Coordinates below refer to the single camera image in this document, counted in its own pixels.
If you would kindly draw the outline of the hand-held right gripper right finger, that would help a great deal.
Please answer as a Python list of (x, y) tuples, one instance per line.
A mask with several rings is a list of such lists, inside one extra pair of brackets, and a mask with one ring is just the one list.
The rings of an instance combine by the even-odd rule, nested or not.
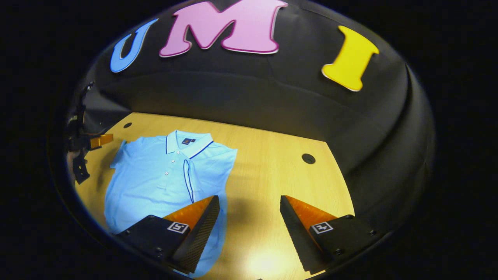
[(352, 214), (336, 217), (288, 195), (280, 213), (304, 271), (338, 269), (378, 241), (378, 230)]

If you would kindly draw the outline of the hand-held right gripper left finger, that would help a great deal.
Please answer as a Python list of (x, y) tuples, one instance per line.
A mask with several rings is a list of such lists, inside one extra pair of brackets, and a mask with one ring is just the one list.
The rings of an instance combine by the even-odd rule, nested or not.
[(167, 269), (194, 273), (220, 211), (213, 195), (164, 217), (147, 215), (117, 238)]

